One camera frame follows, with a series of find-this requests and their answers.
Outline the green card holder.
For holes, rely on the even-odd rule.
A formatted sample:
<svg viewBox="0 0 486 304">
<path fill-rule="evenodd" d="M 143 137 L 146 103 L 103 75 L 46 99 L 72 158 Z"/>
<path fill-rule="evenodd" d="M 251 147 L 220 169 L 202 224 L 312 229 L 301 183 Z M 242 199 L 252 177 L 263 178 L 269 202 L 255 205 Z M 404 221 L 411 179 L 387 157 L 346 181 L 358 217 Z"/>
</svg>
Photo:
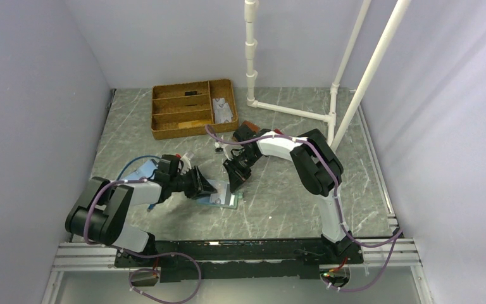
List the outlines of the green card holder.
<svg viewBox="0 0 486 304">
<path fill-rule="evenodd" d="M 216 189 L 216 193 L 208 197 L 197 199 L 197 203 L 204 206 L 236 209 L 238 203 L 243 199 L 243 192 L 230 191 L 230 184 L 221 180 L 210 180 L 208 182 Z"/>
</svg>

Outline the orange credit card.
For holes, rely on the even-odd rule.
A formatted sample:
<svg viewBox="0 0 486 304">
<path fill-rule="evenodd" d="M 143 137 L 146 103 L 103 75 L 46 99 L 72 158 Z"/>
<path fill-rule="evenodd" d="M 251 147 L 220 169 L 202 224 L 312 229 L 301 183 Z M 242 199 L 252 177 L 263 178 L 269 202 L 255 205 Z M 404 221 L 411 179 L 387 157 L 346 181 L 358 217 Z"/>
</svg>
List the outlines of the orange credit card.
<svg viewBox="0 0 486 304">
<path fill-rule="evenodd" d="M 212 121 L 210 120 L 195 120 L 191 121 L 191 126 L 192 127 L 205 127 L 207 125 L 211 125 Z"/>
</svg>

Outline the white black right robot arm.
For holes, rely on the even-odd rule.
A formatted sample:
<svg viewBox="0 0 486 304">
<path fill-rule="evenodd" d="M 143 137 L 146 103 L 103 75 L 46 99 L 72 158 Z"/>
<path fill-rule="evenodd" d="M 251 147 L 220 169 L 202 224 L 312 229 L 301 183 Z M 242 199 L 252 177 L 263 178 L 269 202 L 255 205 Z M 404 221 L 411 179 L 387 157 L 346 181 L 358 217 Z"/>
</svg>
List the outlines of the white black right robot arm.
<svg viewBox="0 0 486 304">
<path fill-rule="evenodd" d="M 319 196 L 318 208 L 324 239 L 323 254 L 332 263 L 347 256 L 349 229 L 343 223 L 342 207 L 337 201 L 343 165 L 318 129 L 300 136 L 288 136 L 270 129 L 261 129 L 244 122 L 232 139 L 234 149 L 223 162 L 231 192 L 241 188 L 251 177 L 251 167 L 263 156 L 274 156 L 292 162 L 304 188 Z"/>
</svg>

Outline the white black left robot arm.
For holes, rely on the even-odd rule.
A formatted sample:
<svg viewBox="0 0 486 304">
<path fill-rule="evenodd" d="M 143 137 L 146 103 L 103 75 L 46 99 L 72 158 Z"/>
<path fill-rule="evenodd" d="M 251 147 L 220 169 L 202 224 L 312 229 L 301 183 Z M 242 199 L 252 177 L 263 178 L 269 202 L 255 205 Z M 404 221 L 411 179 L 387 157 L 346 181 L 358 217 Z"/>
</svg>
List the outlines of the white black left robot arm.
<svg viewBox="0 0 486 304">
<path fill-rule="evenodd" d="M 65 220 L 65 230 L 87 244 L 102 244 L 130 253 L 141 266 L 155 261 L 155 236 L 126 223 L 130 207 L 158 205 L 174 193 L 196 200 L 217 190 L 197 166 L 187 167 L 181 156 L 155 159 L 151 174 L 136 179 L 91 178 Z"/>
</svg>

